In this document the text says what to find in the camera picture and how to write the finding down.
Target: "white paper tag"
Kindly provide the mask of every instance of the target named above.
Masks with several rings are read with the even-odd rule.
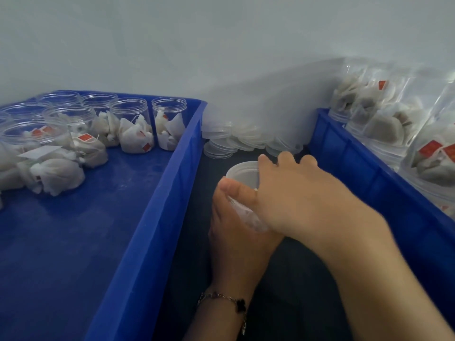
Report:
[[[52,152],[58,150],[59,148],[61,148],[61,146],[50,146],[50,145],[42,146],[42,147],[32,149],[31,151],[28,151],[26,153],[19,154],[18,157],[38,160],[42,156],[52,153]]]

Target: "blue plastic tray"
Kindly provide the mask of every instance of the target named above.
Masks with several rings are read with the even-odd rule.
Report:
[[[390,225],[409,266],[455,329],[455,222],[318,110],[309,144],[323,170],[339,178]]]
[[[110,148],[73,191],[2,193],[0,340],[151,338],[204,142],[187,103],[174,152]]]

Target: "white backdrop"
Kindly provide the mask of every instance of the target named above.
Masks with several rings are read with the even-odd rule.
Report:
[[[233,120],[299,112],[307,140],[334,58],[452,69],[454,11],[455,0],[0,0],[0,103],[55,89],[196,97]]]

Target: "black tabletop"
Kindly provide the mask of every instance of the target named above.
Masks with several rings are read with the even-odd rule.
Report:
[[[257,160],[261,153],[267,154],[263,150],[238,151],[224,160],[202,155],[156,322],[154,341],[177,341],[185,335],[197,299],[211,280],[207,233],[213,191],[232,166]],[[335,281],[322,261],[299,242],[284,239],[272,256],[251,302],[243,339],[352,340]]]

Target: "jar mouth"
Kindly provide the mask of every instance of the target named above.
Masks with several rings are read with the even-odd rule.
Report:
[[[75,105],[81,102],[81,95],[72,91],[56,91],[42,94],[37,97],[37,100],[53,105]]]
[[[110,103],[118,100],[115,93],[91,93],[81,98],[84,105],[91,107],[108,107]]]
[[[0,110],[0,112],[7,114],[14,120],[28,118],[30,115],[42,118],[42,113],[49,107],[51,107],[50,103],[26,102],[8,106]]]
[[[142,98],[119,98],[110,103],[114,114],[140,114],[147,110],[147,101]]]
[[[39,136],[24,137],[24,131],[32,132],[34,129],[40,130]],[[67,132],[66,125],[61,122],[34,120],[5,124],[1,128],[0,139],[7,144],[46,143],[54,141],[56,137]]]
[[[187,108],[187,101],[182,98],[159,97],[151,101],[154,110],[162,112],[182,112]]]
[[[88,122],[93,121],[95,118],[95,110],[89,106],[75,106],[67,108],[48,108],[44,112],[44,117],[60,120],[60,122],[65,122],[65,120],[60,117],[61,114],[64,114],[71,118],[71,122],[67,123],[68,125],[83,125]]]

